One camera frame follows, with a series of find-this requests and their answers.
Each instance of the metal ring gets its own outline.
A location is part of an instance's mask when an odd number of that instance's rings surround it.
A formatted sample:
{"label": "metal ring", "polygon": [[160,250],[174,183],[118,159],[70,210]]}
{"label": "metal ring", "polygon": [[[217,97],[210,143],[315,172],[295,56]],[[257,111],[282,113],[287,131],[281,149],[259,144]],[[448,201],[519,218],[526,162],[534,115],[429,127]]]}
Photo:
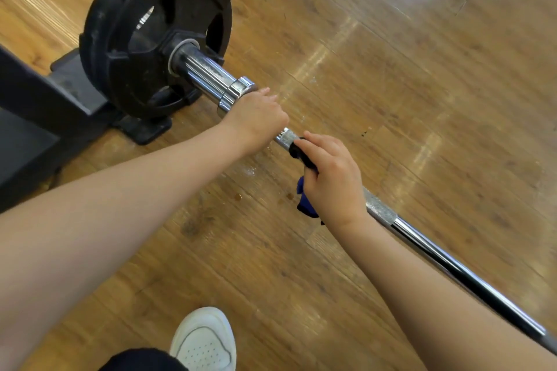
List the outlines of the metal ring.
{"label": "metal ring", "polygon": [[176,51],[184,44],[187,43],[192,43],[195,47],[197,47],[198,50],[201,50],[201,48],[199,47],[199,42],[196,39],[185,39],[183,41],[180,41],[180,43],[176,44],[176,47],[172,50],[171,55],[168,57],[168,73],[170,73],[173,77],[180,78],[180,75],[178,75],[176,72],[172,70],[172,65],[171,65],[172,58],[174,57]]}

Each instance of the forearm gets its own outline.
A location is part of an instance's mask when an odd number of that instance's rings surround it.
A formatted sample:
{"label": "forearm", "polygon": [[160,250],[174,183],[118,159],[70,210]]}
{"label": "forearm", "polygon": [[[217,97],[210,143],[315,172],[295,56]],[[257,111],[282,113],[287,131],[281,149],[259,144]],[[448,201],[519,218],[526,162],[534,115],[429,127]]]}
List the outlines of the forearm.
{"label": "forearm", "polygon": [[181,203],[238,160],[243,153],[232,133],[226,126],[213,127],[2,214],[0,363],[19,361],[14,355],[27,352],[14,350],[32,348],[20,337],[40,340]]}
{"label": "forearm", "polygon": [[555,369],[556,358],[369,218],[333,231],[430,370]]}

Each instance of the weight plate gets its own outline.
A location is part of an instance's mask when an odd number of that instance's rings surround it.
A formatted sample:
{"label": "weight plate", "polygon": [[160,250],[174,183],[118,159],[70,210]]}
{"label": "weight plate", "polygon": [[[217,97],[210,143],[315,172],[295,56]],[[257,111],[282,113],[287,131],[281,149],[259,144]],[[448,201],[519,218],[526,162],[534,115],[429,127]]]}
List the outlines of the weight plate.
{"label": "weight plate", "polygon": [[93,85],[125,113],[160,117],[200,95],[168,72],[171,45],[195,38],[222,63],[231,29],[231,0],[94,0],[80,35],[81,62]]}

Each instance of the person's left hand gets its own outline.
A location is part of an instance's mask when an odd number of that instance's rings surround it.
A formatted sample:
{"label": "person's left hand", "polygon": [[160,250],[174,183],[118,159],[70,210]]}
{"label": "person's left hand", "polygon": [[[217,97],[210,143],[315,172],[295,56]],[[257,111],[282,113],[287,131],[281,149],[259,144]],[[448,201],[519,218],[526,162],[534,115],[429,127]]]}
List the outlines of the person's left hand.
{"label": "person's left hand", "polygon": [[268,95],[270,91],[262,88],[243,95],[221,122],[233,129],[245,156],[265,148],[288,125],[288,114],[276,102],[276,95]]}

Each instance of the person's right arm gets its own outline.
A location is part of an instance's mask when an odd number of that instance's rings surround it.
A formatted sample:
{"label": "person's right arm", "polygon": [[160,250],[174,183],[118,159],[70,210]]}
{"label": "person's right arm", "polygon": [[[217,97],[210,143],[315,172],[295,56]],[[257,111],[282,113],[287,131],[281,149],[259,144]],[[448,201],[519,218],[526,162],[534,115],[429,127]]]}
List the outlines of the person's right arm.
{"label": "person's right arm", "polygon": [[377,288],[426,367],[554,370],[557,358],[403,246],[366,211],[358,166],[342,142],[304,133],[303,191],[347,254]]}

